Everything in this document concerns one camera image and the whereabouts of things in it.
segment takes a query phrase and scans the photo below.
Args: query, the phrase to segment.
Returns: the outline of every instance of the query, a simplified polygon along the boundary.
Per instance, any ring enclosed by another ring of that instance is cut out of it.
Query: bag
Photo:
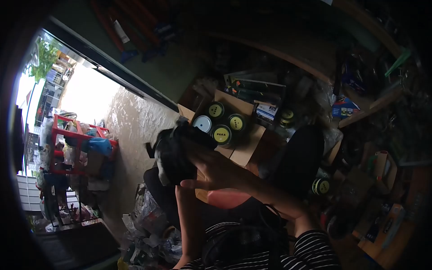
[[[261,221],[265,226],[239,225],[209,239],[203,246],[201,258],[204,266],[213,266],[217,260],[229,263],[252,254],[269,251],[269,269],[282,269],[280,256],[289,253],[288,241],[297,239],[288,236],[282,227],[282,218],[273,206],[263,204],[262,207],[269,207],[278,215],[278,228],[270,227],[259,209]]]

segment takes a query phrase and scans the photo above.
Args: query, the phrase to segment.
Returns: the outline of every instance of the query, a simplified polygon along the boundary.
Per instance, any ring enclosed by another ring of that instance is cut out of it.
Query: green leaves
[[[39,83],[41,78],[47,76],[48,71],[57,60],[58,49],[42,38],[37,41],[37,44],[39,47],[39,66],[35,67],[34,65],[30,65],[28,70],[30,72],[30,77],[34,76],[35,82]]]

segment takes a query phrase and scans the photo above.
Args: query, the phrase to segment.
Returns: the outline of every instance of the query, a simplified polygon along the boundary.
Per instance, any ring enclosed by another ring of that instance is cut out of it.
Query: building
[[[35,126],[40,127],[45,117],[48,117],[52,108],[58,106],[63,87],[48,81],[45,82],[39,99],[38,110],[36,111]]]

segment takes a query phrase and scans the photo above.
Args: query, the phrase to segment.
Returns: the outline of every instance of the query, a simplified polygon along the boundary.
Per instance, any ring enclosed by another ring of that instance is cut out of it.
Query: red metal rack
[[[69,130],[64,130],[58,127],[58,120],[63,120],[63,121],[72,121],[74,123],[76,123],[76,129],[77,132],[72,132]],[[109,133],[109,129],[108,128],[104,128],[104,127],[98,127],[98,126],[94,126],[94,125],[89,125],[90,127],[94,127],[97,130],[97,135],[101,138],[106,138],[104,135],[103,131],[106,131]],[[77,166],[79,164],[79,156],[81,154],[81,144],[84,140],[88,140],[91,138],[94,138],[92,136],[89,135],[85,135],[83,134],[83,131],[81,130],[81,127],[79,125],[79,121],[73,120],[73,119],[69,119],[67,117],[63,117],[57,114],[54,114],[54,123],[53,123],[53,128],[52,128],[52,145],[53,145],[53,149],[55,149],[55,142],[56,142],[56,138],[57,135],[61,134],[63,136],[69,137],[69,138],[75,138],[77,140],[77,144],[75,147],[75,162],[74,162],[74,167],[72,168],[72,170],[68,171],[68,170],[56,170],[55,169],[55,158],[54,158],[54,153],[55,151],[52,151],[52,155],[51,155],[51,159],[50,159],[50,168],[48,170],[49,173],[55,173],[55,174],[67,174],[67,175],[85,175],[86,173],[82,170],[79,170],[79,166]],[[115,152],[117,151],[118,148],[118,142],[114,141],[114,140],[109,140],[111,143],[111,146],[113,147],[112,150],[112,154],[111,154],[111,159],[114,158]]]

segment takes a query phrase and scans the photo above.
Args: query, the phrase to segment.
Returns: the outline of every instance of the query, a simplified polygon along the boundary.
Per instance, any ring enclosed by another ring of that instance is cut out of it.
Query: finger
[[[192,180],[192,179],[187,179],[187,180],[183,180],[182,182],[180,182],[180,185],[182,187],[187,187],[187,188],[200,188],[200,189],[204,189],[204,190],[210,190],[210,183],[206,182],[206,181],[197,181],[197,180]]]

